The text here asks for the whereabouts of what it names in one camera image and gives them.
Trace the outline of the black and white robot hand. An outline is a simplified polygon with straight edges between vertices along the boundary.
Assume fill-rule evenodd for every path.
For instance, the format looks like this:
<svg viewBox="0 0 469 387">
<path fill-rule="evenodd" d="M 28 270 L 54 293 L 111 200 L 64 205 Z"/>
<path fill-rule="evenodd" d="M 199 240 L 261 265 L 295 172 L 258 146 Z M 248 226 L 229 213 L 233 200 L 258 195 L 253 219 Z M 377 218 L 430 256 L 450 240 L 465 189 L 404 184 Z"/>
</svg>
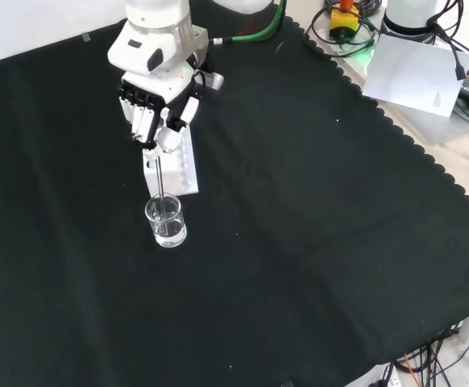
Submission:
<svg viewBox="0 0 469 387">
<path fill-rule="evenodd" d="M 206 73 L 189 64 L 146 77 L 122 76 L 120 106 L 131 138 L 147 159 L 155 160 L 180 147 L 207 87 Z"/>
</svg>

